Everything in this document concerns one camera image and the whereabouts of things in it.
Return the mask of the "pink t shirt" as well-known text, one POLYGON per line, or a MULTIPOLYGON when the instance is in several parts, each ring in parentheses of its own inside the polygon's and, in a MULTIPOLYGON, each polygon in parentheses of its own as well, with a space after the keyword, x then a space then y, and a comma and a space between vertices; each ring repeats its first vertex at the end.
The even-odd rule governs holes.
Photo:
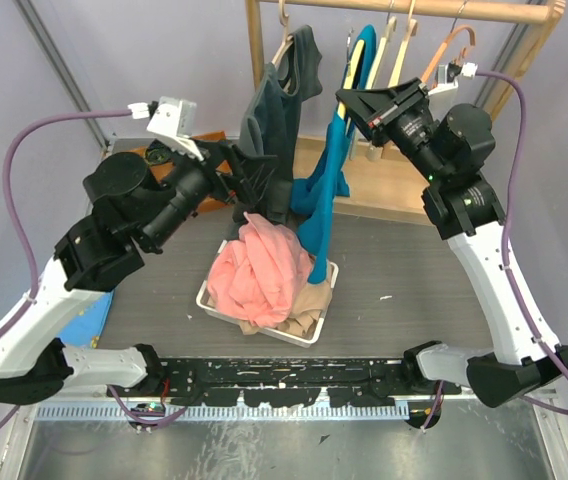
POLYGON ((207 291, 222 314, 274 328, 289 317, 313 261, 292 230, 256 213, 244 219, 214 260, 207 291))

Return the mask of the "wooden hanger blue shirt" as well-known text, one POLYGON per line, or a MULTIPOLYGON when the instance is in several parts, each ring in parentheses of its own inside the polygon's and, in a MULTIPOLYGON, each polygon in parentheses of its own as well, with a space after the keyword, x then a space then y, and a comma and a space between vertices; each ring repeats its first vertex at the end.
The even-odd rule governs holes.
MULTIPOLYGON (((348 62, 346 65, 346 73, 342 82, 342 89, 353 89, 358 85, 359 82, 359 64, 363 51, 365 50, 365 42, 361 39, 357 39, 353 42, 351 49, 349 50, 348 62)), ((342 137, 344 140, 347 139, 348 133, 348 114, 346 107, 342 102, 338 103, 337 115, 339 116, 342 123, 342 137)))

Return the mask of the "beige t shirt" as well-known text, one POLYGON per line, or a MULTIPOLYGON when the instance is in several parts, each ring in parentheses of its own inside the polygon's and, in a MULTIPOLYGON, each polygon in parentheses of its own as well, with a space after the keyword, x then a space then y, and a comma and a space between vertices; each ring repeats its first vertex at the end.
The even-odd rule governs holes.
POLYGON ((313 267, 306 252, 288 254, 282 261, 268 254, 244 259, 228 288, 242 333, 253 335, 270 328, 306 336, 332 299, 329 279, 318 284, 308 281, 313 267))

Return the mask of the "blue t shirt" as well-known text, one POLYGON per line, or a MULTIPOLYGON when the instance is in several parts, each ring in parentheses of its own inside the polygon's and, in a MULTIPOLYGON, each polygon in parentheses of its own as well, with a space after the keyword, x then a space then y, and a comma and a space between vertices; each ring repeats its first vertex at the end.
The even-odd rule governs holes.
MULTIPOLYGON (((354 89, 362 88, 367 83, 377 50, 375 28, 371 25, 365 26, 357 39, 365 42, 365 50, 359 64, 359 82, 354 89)), ((350 195, 342 168, 355 126, 351 124, 348 116, 348 133, 347 139, 344 140, 337 107, 327 127, 325 147, 314 171, 306 178, 296 179, 293 184, 291 209, 294 213, 305 217, 297 228, 297 237, 301 246, 314 257, 314 267, 308 277, 308 281, 312 284, 322 282, 327 276, 334 199, 337 195, 345 197, 350 195)))

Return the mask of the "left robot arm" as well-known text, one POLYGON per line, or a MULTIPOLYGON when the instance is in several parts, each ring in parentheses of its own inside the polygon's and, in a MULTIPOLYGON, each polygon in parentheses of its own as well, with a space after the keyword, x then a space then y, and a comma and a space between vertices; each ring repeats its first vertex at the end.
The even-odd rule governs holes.
POLYGON ((0 321, 0 404, 32 405, 75 387, 112 385, 142 396, 158 393, 165 373, 155 349, 79 348, 59 334, 81 310, 161 254, 175 231, 207 198, 258 205, 279 160, 249 156, 226 140, 193 141, 197 157, 174 152, 156 179, 133 152, 108 156, 83 186, 92 203, 54 247, 27 310, 0 321))

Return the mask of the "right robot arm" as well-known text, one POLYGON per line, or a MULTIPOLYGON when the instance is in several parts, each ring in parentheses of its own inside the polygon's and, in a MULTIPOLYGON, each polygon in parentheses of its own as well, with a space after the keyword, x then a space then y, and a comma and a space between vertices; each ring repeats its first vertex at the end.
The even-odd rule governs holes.
POLYGON ((394 144, 427 181, 424 211, 462 265, 490 332, 487 350, 431 341, 405 351, 406 388, 423 394, 444 381, 495 408, 568 380, 568 345, 546 322, 513 251, 512 207, 481 171, 496 145, 490 115, 458 103, 436 119, 418 78, 387 89, 341 89, 336 97, 366 140, 394 144))

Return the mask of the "wooden hanger with metal hook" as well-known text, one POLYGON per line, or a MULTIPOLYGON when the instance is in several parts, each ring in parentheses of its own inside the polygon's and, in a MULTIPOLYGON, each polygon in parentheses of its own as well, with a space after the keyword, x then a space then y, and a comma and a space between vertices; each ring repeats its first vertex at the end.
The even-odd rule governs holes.
POLYGON ((464 12, 465 7, 467 6, 468 3, 469 3, 468 0, 464 0, 461 6, 459 7, 452 21, 448 35, 442 40, 439 47, 433 54, 430 62, 428 63, 426 69, 424 70, 424 72, 420 77, 422 83, 427 83, 428 80, 433 76, 436 68, 439 65, 440 60, 448 50, 449 46, 451 45, 453 40, 462 32, 468 33, 468 45, 460 50, 457 57, 453 60, 453 63, 455 65, 460 66, 463 63, 463 61, 466 59, 470 51, 476 46, 477 37, 475 29, 468 24, 462 24, 460 26, 457 25, 458 19, 460 18, 460 15, 464 12))

